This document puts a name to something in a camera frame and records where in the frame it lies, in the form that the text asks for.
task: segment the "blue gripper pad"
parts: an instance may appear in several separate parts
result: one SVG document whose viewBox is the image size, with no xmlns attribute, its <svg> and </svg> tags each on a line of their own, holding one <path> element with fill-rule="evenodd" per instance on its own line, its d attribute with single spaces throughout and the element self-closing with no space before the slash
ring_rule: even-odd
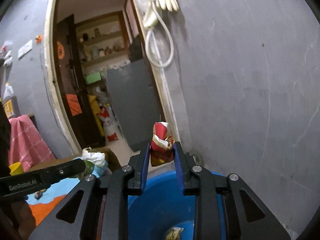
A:
<svg viewBox="0 0 320 240">
<path fill-rule="evenodd" d="M 141 181 L 140 181 L 140 189 L 143 193 L 146 183 L 147 183 L 147 176 L 148 176 L 148 167 L 149 167 L 149 160 L 150 160 L 150 144 L 147 145 L 147 151 L 143 162 L 143 167 L 141 171 Z"/>
<path fill-rule="evenodd" d="M 178 187 L 184 193 L 184 178 L 183 178 L 183 172 L 182 172 L 182 166 L 181 161 L 179 158 L 179 153 L 176 144 L 173 144 L 173 159 L 174 159 L 174 167 L 176 169 L 176 176 L 178 180 Z"/>
</svg>

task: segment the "white hose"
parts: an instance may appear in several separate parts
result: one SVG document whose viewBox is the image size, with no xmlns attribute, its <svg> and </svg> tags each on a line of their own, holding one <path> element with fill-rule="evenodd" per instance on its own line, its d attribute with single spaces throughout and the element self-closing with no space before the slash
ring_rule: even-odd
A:
<svg viewBox="0 0 320 240">
<path fill-rule="evenodd" d="M 174 53 L 174 45 L 173 45 L 173 39 L 172 36 L 169 32 L 168 27 L 165 25 L 164 21 L 162 20 L 161 16 L 158 14 L 158 11 L 156 10 L 156 6 L 154 4 L 154 2 L 151 3 L 152 4 L 152 9 L 153 12 L 155 13 L 156 17 L 158 18 L 160 24 L 162 25 L 162 27 L 165 30 L 165 33 L 167 34 L 168 40 L 169 40 L 169 44 L 170 44 L 170 56 L 168 58 L 168 60 L 166 62 L 164 62 L 163 64 L 156 62 L 151 54 L 150 54 L 150 36 L 152 34 L 153 28 L 151 28 L 150 30 L 148 30 L 147 32 L 147 38 L 146 38 L 146 55 L 150 61 L 150 63 L 156 67 L 159 68 L 165 68 L 167 66 L 169 66 L 173 60 L 173 53 Z"/>
</svg>

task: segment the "doorway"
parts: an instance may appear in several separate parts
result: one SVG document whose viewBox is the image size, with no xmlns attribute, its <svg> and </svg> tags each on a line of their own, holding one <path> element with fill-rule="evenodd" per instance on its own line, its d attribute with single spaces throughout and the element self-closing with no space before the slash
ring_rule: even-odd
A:
<svg viewBox="0 0 320 240">
<path fill-rule="evenodd" d="M 81 148 L 107 144 L 123 164 L 165 121 L 140 32 L 132 0 L 56 2 L 54 65 L 68 121 Z"/>
</svg>

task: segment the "metal screw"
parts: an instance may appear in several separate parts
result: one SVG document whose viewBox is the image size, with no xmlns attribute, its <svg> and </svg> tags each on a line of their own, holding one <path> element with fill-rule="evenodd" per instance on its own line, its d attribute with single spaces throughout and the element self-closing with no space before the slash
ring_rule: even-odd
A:
<svg viewBox="0 0 320 240">
<path fill-rule="evenodd" d="M 201 168 L 200 166 L 196 165 L 196 166 L 193 166 L 193 167 L 192 167 L 192 170 L 193 170 L 194 172 L 200 172 L 200 171 L 202 171 L 202 168 Z"/>
<path fill-rule="evenodd" d="M 84 179 L 86 180 L 86 181 L 92 181 L 93 179 L 94 179 L 94 175 L 93 174 L 90 174 L 90 175 L 87 175 L 87 176 L 85 176 L 84 177 Z"/>
<path fill-rule="evenodd" d="M 229 178 L 233 181 L 236 181 L 239 179 L 239 176 L 237 174 L 230 174 Z"/>
<path fill-rule="evenodd" d="M 127 172 L 127 171 L 131 171 L 131 170 L 132 170 L 132 167 L 131 167 L 130 165 L 125 165 L 125 166 L 122 167 L 122 170 L 123 170 L 123 171 L 126 171 L 126 172 Z"/>
</svg>

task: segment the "pink cloth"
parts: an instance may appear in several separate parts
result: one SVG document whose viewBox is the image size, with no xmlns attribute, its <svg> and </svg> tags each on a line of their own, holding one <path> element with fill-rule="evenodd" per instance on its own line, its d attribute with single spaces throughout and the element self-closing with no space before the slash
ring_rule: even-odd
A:
<svg viewBox="0 0 320 240">
<path fill-rule="evenodd" d="M 21 162 L 23 171 L 55 157 L 42 139 L 29 116 L 9 119 L 11 124 L 9 164 Z"/>
</svg>

